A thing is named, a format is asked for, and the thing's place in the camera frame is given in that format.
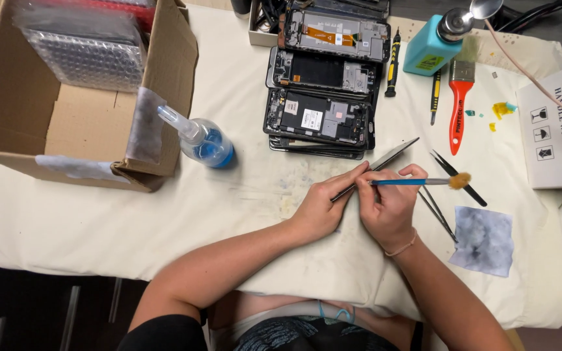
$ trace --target table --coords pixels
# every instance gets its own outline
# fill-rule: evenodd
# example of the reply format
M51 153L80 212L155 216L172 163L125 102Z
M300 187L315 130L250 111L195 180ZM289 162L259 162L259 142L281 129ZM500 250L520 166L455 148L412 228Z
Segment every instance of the table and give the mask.
M199 43L190 117L209 118L223 128L234 142L237 166L207 169L181 157L175 179L154 194L141 194L44 182L0 165L1 267L148 280L196 247L289 218L312 182L356 165L270 151L261 131L269 49L250 46L246 23L231 12L190 6L190 22ZM416 23L411 27L421 27ZM550 58L559 54L554 44L513 36L515 40L528 43L520 57L534 58L531 53L536 50ZM403 43L401 61L405 48ZM497 59L490 54L485 52L481 62ZM543 75L544 70L562 67L562 62L529 60L528 66ZM492 78L493 72L498 78ZM562 324L561 195L528 187L516 115L499 123L496 133L488 128L491 105L515 101L515 89L528 82L508 69L486 64L477 65L476 78L466 105L487 119L466 121L461 151L448 159L474 175L474 187L489 203L487 209L514 215L516 249L508 279L448 266L505 328L558 327ZM442 89L437 122L429 127L431 82L431 78L399 74L397 96L379 100L377 147L367 159L420 136L392 168L414 162L434 176L445 176L428 151L447 155L452 93ZM454 223L453 205L478 207L462 192L441 189L432 194L450 223ZM336 233L280 257L240 289L345 300L382 314L419 318L402 276L363 230L357 208L353 197ZM452 241L421 202L414 226L439 258L450 257Z

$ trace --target metal pump lid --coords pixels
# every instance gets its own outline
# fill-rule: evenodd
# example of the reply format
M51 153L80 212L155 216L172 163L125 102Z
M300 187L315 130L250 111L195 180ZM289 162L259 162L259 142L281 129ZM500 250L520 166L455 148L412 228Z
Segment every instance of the metal pump lid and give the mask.
M437 24L437 35L443 40L454 43L472 30L474 17L470 10L457 7L452 9L441 18Z

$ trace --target red brush handle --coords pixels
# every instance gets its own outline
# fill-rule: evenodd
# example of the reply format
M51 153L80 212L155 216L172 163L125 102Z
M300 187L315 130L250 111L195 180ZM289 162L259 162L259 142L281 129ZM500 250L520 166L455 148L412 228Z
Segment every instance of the red brush handle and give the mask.
M465 105L465 94L470 91L473 82L450 81L450 89L455 93L455 105L450 117L450 152L456 155L463 139L463 107Z

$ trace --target yellow black screwdriver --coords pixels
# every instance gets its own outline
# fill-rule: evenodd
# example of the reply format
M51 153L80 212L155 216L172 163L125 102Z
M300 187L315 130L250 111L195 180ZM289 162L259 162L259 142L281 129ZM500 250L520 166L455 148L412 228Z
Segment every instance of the yellow black screwdriver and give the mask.
M396 76L398 76L398 51L400 51L400 28L396 28L396 36L394 36L394 43L392 44L392 61L390 62L390 69L387 74L387 90L385 97L393 98L396 96Z

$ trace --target tweezers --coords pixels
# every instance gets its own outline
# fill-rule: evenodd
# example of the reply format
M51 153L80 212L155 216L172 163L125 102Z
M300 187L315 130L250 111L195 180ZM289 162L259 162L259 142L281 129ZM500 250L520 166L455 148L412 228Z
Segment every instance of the tweezers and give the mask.
M446 221L446 217L443 216L443 214L441 213L441 211L439 209L439 206L437 205L437 203L435 203L435 200L431 196L431 193L428 191L426 186L422 186L422 188L424 189L424 191L426 191L426 196L428 196L428 198L431 200L431 203L433 203L433 206L435 208L433 208L433 206L431 206L431 204L428 203L428 201L426 200L426 197L424 197L424 195L422 195L422 193L418 191L418 194L420 195L420 197L422 198L424 203L428 206L428 208L431 210L431 212L433 212L433 215L435 215L437 220L439 220L439 222L441 223L441 226L444 229L446 229L446 231L448 232L448 234L450 235L452 240L454 240L455 243L459 243L455 234L452 233L452 229L450 229L450 226L448 225L448 222Z
M446 171L446 173L448 173L448 175L450 177L454 177L457 174L459 174L459 172L457 172L457 170L452 167L450 165L450 163L446 162L446 160L444 160L444 158L442 156L440 156L437 151L433 150L433 152L435 153L435 155L431 154L431 156L433 156L433 158L435 159L435 161L437 161L437 163L439 163L439 165L441 166L441 168L443 168L444 171ZM480 205L483 207L487 206L487 203L485 202L485 200L483 200L482 197L480 197L480 195L478 195L478 193L471 187L471 186L466 186L465 188L463 188L465 190L465 192L467 192L470 196L472 196L472 198Z

